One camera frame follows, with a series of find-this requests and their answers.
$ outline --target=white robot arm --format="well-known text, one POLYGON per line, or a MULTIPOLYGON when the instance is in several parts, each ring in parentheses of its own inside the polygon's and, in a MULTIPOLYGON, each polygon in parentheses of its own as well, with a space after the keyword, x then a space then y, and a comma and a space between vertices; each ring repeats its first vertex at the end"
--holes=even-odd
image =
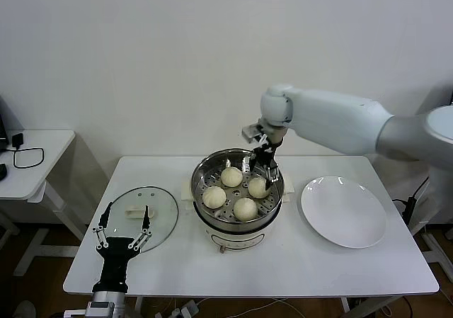
POLYGON ((369 98, 280 84, 261 97, 261 115, 258 123, 243 128, 249 142, 263 141, 265 135, 272 144, 281 144, 290 128, 300 137, 344 154, 379 153, 453 170, 451 106, 404 118, 369 98))

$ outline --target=white table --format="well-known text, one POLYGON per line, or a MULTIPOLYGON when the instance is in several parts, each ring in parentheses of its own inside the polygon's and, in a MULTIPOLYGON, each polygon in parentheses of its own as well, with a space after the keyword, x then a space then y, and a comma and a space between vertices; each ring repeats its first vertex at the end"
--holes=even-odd
MULTIPOLYGON (((180 188, 201 157, 123 157, 90 224, 110 201, 139 186, 159 186, 180 199, 180 188)), ((159 247, 129 262, 129 295, 182 297, 374 297, 346 317, 362 317, 399 295, 433 293, 439 286, 371 164, 364 157, 278 157, 296 193, 282 205, 274 230, 258 246, 220 254, 203 234, 195 211, 178 200, 180 217, 159 247), (367 249, 347 249, 319 236, 297 203, 313 178, 344 176, 381 201, 384 238, 367 249)), ((68 293, 91 293, 103 264, 95 237, 86 234, 64 282, 68 293)))
MULTIPOLYGON (((0 200, 27 200, 29 203, 39 203, 44 194, 50 199, 46 202, 51 211, 82 240, 86 227, 80 218, 62 200, 55 189, 46 181, 59 158, 63 155, 75 135, 72 130, 22 130, 8 132, 9 137, 18 132, 23 133, 23 145, 20 149, 41 147, 45 151, 44 161, 36 167, 29 169, 16 169, 13 166, 13 152, 3 152, 0 154, 0 163, 6 165, 8 175, 0 181, 0 200)), ((37 161, 36 156, 30 152, 19 153, 22 159, 32 158, 29 163, 37 161)), ((9 225, 5 215, 0 214, 2 225, 9 225)), ((19 262, 15 276, 22 276, 26 271, 34 256, 74 256, 76 247, 61 246, 41 246, 48 229, 39 229, 33 238, 23 258, 19 262)))

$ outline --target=power strip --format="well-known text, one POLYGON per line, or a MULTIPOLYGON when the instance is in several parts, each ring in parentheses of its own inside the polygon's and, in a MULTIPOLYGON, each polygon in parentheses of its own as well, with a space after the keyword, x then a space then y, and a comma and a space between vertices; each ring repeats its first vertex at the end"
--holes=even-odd
MULTIPOLYGON (((171 316, 168 318, 192 318, 199 312, 198 306, 195 301, 191 300, 181 307, 181 309, 174 309, 171 316)), ((156 313, 155 318, 163 318, 162 313, 156 313)))

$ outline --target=steamed bun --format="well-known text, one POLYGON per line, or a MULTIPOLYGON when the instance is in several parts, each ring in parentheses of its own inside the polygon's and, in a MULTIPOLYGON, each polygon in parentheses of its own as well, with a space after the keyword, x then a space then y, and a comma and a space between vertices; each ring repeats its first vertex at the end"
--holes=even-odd
POLYGON ((227 195, 225 191, 220 187, 213 186, 209 187, 202 196, 203 202, 205 203, 206 207, 212 208, 215 210, 223 206, 225 200, 227 199, 227 195))
POLYGON ((265 178, 252 178, 248 183, 248 192, 254 198, 262 199, 269 195, 270 188, 266 190, 265 178))
POLYGON ((220 174, 220 180, 225 186, 236 187, 242 182, 242 172, 236 167, 228 167, 220 174))
POLYGON ((234 216, 240 221, 249 221, 256 218, 258 208, 255 201, 249 198, 242 198, 234 204, 234 216))

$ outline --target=wooden floor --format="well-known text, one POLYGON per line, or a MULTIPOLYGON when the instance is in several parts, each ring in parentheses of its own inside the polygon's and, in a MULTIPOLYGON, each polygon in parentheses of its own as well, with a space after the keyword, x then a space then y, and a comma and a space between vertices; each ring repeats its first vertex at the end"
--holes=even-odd
MULTIPOLYGON (((20 260, 28 243, 33 238, 37 227, 21 225, 21 233, 11 237, 5 247, 0 251, 0 317, 10 317, 16 305, 22 300, 30 300, 36 307, 37 317, 48 318, 51 314, 70 309, 86 307, 89 296, 68 295, 63 292, 63 282, 71 265, 72 259, 66 258, 36 258, 28 272, 23 277, 13 277, 13 271, 20 260)), ((62 225, 50 227, 50 233, 44 241, 45 244, 73 244, 78 240, 62 225)), ((447 255, 453 260, 453 242, 446 240, 439 229, 430 230, 437 238, 447 255)), ((426 250, 426 245, 420 237, 415 240, 421 250, 426 250)), ((451 284, 437 265, 430 266, 441 288, 448 296, 453 296, 451 284)), ((414 318, 452 318, 453 306, 441 294, 418 295, 407 297, 412 308, 414 318)), ((163 312, 167 317, 174 307, 180 307, 188 298, 146 298, 142 307, 143 316, 153 318, 157 312, 163 312)), ((128 298, 127 302, 133 306, 135 299, 128 298)), ((209 299, 200 305, 199 318, 222 318, 238 314, 254 307, 271 303, 272 300, 262 299, 209 299)), ((293 299, 288 303, 300 310, 306 318, 334 318, 342 314, 339 299, 293 299)), ((410 310, 407 302, 397 300, 390 305, 392 317, 409 318, 410 310)), ((250 312, 241 317, 300 317, 292 308, 282 303, 275 303, 262 310, 250 312)))

